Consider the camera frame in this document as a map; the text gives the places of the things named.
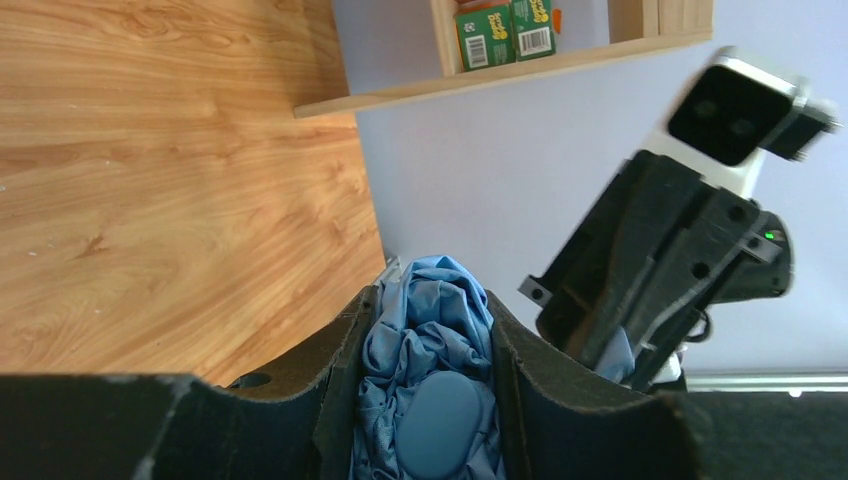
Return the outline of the light blue folding umbrella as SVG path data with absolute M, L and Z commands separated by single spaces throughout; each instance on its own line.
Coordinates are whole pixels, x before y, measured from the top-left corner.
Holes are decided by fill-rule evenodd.
M 376 289 L 355 394 L 353 479 L 622 479 L 639 421 L 617 403 L 634 360 L 617 333 L 588 369 L 519 323 L 448 256 Z

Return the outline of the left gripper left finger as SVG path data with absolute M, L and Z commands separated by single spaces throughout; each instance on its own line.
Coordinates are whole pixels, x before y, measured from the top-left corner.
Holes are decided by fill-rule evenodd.
M 378 290 L 222 387 L 186 373 L 5 374 L 5 479 L 345 479 Z

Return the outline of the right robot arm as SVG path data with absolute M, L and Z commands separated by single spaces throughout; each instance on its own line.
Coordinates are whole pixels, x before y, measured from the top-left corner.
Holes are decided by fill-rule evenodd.
M 782 296 L 792 269 L 777 215 L 642 150 L 520 290 L 547 342 L 599 372 L 609 346 L 624 345 L 634 366 L 612 378 L 646 391 L 682 344 L 710 336 L 710 306 Z

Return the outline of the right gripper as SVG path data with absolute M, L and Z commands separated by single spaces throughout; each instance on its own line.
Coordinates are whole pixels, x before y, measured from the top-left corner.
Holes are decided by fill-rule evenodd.
M 547 270 L 521 290 L 541 309 L 543 339 L 588 368 L 618 330 L 647 387 L 675 347 L 668 332 L 710 304 L 746 262 L 779 254 L 765 236 L 770 212 L 708 184 L 702 174 L 640 151 L 625 161 Z

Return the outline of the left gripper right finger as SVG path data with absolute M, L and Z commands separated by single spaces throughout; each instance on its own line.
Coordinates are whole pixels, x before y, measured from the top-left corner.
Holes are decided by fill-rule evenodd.
M 586 369 L 488 302 L 510 479 L 843 479 L 847 397 L 644 395 Z

